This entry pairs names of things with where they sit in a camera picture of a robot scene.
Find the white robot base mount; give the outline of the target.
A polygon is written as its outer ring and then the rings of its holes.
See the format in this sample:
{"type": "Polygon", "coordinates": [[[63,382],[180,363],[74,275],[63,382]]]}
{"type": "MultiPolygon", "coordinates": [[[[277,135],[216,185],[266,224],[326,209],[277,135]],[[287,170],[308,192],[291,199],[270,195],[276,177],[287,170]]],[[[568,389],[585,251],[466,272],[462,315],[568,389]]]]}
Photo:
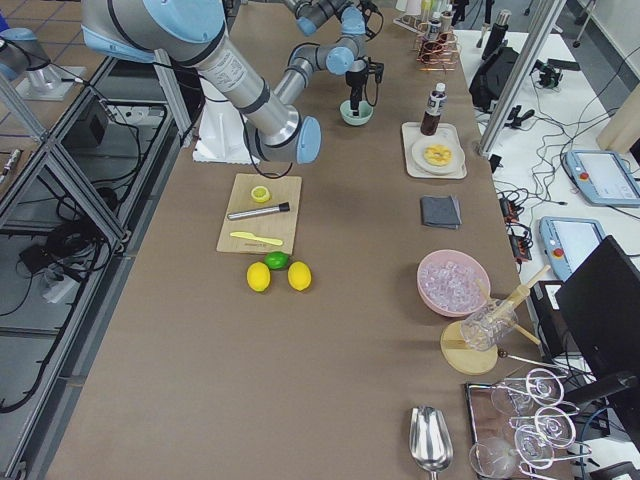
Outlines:
{"type": "Polygon", "coordinates": [[[253,160],[244,140],[244,118],[230,102],[207,101],[193,160],[237,165],[249,165],[253,160]]]}

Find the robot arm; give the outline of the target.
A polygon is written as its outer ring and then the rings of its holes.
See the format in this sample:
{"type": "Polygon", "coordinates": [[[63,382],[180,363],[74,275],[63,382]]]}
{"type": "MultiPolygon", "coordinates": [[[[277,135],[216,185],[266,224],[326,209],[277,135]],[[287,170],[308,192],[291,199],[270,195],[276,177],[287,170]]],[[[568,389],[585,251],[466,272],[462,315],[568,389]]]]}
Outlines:
{"type": "Polygon", "coordinates": [[[295,47],[283,78],[275,87],[275,96],[291,105],[309,86],[314,73],[327,71],[345,77],[354,90],[351,103],[356,108],[362,99],[369,67],[363,12],[351,1],[287,1],[285,6],[294,14],[298,29],[307,37],[331,19],[339,21],[340,33],[329,44],[307,43],[295,47]]]}
{"type": "Polygon", "coordinates": [[[85,44],[107,56],[151,63],[157,50],[197,73],[247,120],[245,144],[266,161],[308,164],[321,148],[321,127],[303,116],[294,100],[312,75],[344,75],[365,60],[370,34],[366,10],[350,1],[289,1],[300,31],[310,36],[337,18],[340,35],[329,45],[292,52],[284,76],[270,88],[229,38],[220,1],[84,1],[85,44]]]}

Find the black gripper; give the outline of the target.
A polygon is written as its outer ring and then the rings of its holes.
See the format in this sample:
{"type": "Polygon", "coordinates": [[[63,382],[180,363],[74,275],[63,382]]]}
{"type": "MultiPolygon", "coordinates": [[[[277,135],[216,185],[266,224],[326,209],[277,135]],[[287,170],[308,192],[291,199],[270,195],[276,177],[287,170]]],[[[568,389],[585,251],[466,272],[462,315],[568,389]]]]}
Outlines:
{"type": "Polygon", "coordinates": [[[367,94],[367,82],[370,75],[374,76],[376,84],[374,101],[378,101],[379,85],[382,82],[383,74],[384,64],[382,62],[376,62],[370,57],[362,57],[354,61],[350,70],[345,74],[346,83],[351,88],[350,109],[353,112],[359,111],[360,101],[370,102],[367,94]]]}

